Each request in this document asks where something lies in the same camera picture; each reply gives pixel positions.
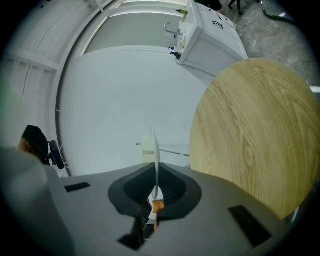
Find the table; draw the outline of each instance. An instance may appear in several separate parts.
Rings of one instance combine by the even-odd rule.
[[[320,107],[291,69],[251,58],[222,71],[197,107],[191,169],[226,179],[279,218],[306,198],[320,164]]]

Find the bottle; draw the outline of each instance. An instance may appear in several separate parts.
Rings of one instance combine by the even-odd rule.
[[[180,13],[180,14],[184,14],[184,15],[188,14],[188,11],[186,11],[186,10],[175,10],[175,11]]]

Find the round wooden table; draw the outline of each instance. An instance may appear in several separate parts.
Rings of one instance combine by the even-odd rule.
[[[291,69],[251,58],[221,72],[193,119],[191,169],[228,180],[281,219],[312,189],[320,164],[320,107]]]

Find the faucet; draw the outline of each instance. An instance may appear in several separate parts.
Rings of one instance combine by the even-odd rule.
[[[184,34],[181,33],[181,29],[178,29],[177,32],[173,32],[173,31],[167,30],[166,26],[169,25],[169,24],[171,24],[171,23],[168,22],[168,23],[164,24],[163,28],[164,28],[165,31],[167,31],[167,32],[169,32],[171,34],[174,34],[174,35],[178,35],[178,36],[183,36],[184,35]]]

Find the black handle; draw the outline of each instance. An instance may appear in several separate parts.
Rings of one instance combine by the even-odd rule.
[[[219,22],[217,22],[217,21],[212,21],[212,23],[213,23],[214,25],[218,25],[218,26],[220,26],[222,29],[224,29],[224,27],[223,27]]]

